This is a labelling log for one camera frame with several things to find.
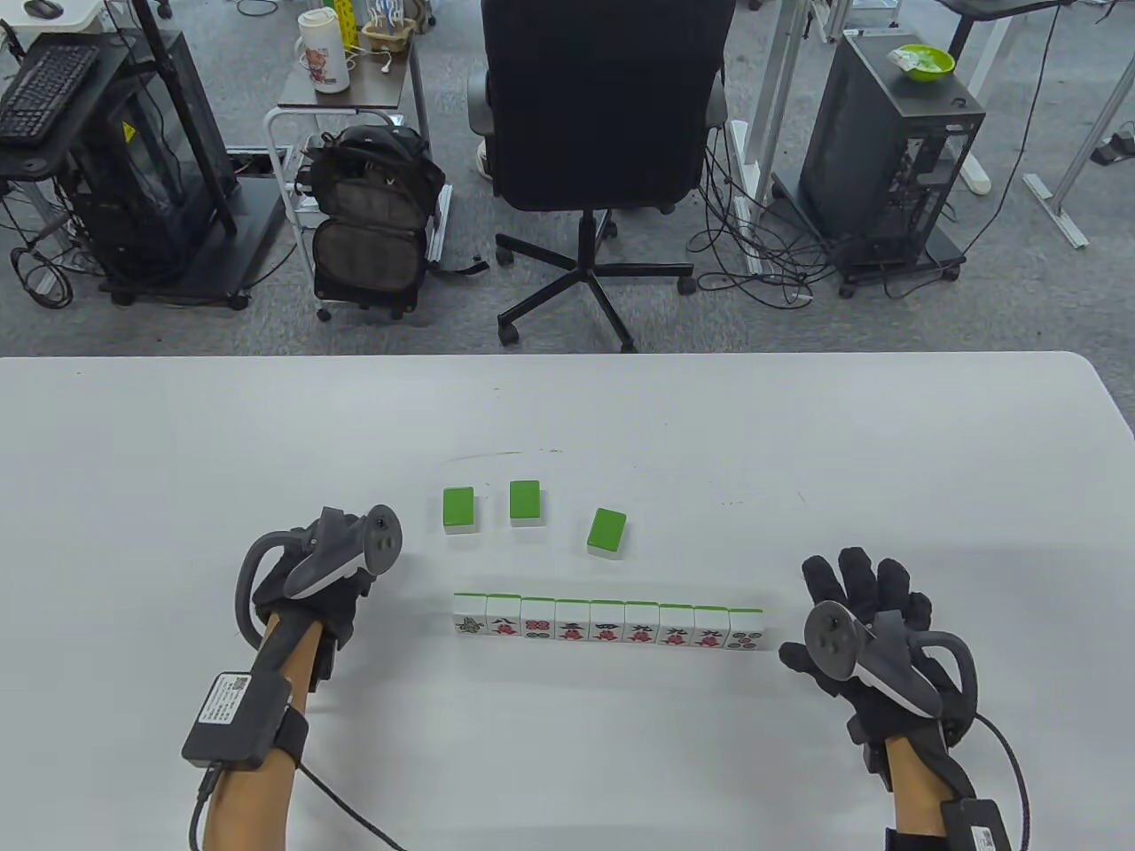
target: chair caster wheel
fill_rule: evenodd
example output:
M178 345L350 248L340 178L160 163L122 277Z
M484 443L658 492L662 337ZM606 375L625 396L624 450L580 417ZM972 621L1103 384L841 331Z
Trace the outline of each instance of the chair caster wheel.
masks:
M516 330L516 326L512 325L512 322L497 326L497 337L501 339L502 346L515 346L520 343L520 331Z

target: computer case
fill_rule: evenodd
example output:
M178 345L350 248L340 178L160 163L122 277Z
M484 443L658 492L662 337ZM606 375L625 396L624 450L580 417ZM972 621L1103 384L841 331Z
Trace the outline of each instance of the computer case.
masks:
M799 201L844 276L918 262L985 117L952 75L915 83L888 59L914 41L849 34L835 49Z
M163 31L209 159L230 195L237 186L220 130L185 37ZM60 185L111 283L175 284L197 252L215 212L169 93L141 34L72 149Z

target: keyboard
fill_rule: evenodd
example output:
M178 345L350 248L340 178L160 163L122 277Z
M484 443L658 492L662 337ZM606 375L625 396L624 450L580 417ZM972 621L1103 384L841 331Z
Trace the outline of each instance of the keyboard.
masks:
M50 44L20 66L0 101L0 143L40 144L98 59L96 44Z

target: chair armrest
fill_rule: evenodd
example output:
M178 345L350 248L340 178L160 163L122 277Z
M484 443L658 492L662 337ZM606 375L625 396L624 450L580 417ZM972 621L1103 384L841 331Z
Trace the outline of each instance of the chair armrest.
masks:
M469 129L478 136L493 135L493 110L489 109L489 73L473 69L469 75L465 96L469 101Z
M729 119L729 104L725 103L725 86L721 83L721 76L713 78L713 89L709 90L709 103L706 107L706 127L723 127Z

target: cup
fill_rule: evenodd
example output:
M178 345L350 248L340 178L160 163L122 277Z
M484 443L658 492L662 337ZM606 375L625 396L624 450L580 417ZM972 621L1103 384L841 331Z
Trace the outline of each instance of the cup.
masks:
M343 50L343 33L335 9L322 7L300 15L300 37L295 40L295 59L308 71L317 92L334 94L351 85L347 56Z

